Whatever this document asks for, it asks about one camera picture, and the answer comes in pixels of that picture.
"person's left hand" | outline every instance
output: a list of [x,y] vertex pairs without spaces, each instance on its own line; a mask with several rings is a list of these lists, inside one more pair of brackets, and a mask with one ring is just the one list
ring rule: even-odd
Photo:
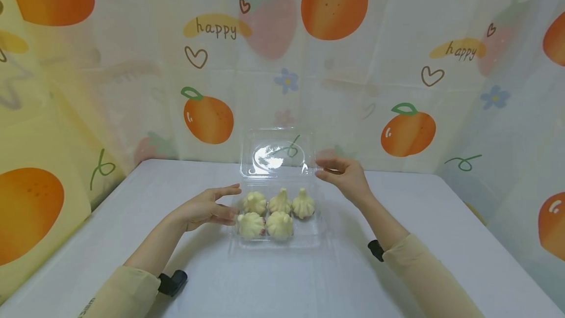
[[216,200],[225,195],[241,193],[239,184],[224,188],[206,189],[194,198],[175,209],[170,215],[186,224],[186,231],[193,231],[207,222],[233,226],[238,209],[216,204]]

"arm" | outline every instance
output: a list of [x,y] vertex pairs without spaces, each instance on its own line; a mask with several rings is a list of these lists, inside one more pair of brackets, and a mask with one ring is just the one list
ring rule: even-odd
[[408,286],[426,317],[484,318],[449,270],[375,198],[359,162],[334,158],[317,163],[324,170],[316,176],[338,187],[361,211],[385,251],[385,262]]
[[234,225],[237,209],[216,204],[241,193],[239,184],[207,189],[168,214],[90,300],[79,318],[142,318],[151,308],[160,280],[183,233],[206,222]]

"steamed bun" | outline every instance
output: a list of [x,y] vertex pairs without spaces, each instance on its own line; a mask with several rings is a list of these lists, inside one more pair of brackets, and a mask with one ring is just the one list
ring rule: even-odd
[[239,215],[237,222],[239,222],[239,234],[245,239],[256,239],[265,235],[265,218],[256,212]]
[[275,211],[267,219],[267,231],[274,239],[288,239],[294,233],[292,218],[282,211]]
[[244,211],[256,212],[259,215],[264,215],[267,210],[267,199],[258,191],[249,192],[244,198]]
[[300,188],[300,191],[298,191],[298,196],[292,202],[292,210],[301,219],[314,214],[314,200],[306,194],[305,188]]
[[283,213],[290,213],[290,200],[286,195],[286,188],[281,188],[281,191],[269,202],[269,211],[282,211]]

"hand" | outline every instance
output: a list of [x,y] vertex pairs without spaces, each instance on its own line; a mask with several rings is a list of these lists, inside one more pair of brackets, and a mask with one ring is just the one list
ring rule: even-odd
[[216,204],[222,196],[240,194],[239,184],[224,188],[206,189],[194,198],[175,209],[170,216],[186,224],[186,231],[193,231],[202,224],[213,222],[215,224],[233,226],[238,209]]
[[316,176],[335,185],[356,207],[363,207],[367,202],[376,200],[359,161],[330,158],[317,159],[316,163],[324,168],[317,171]]

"beige sleeve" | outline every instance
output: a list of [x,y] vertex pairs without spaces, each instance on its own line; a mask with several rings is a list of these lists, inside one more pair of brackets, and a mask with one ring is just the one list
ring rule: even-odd
[[155,300],[160,282],[148,272],[120,266],[78,318],[143,318]]
[[484,318],[449,270],[415,235],[395,244],[383,258],[408,286],[426,317]]

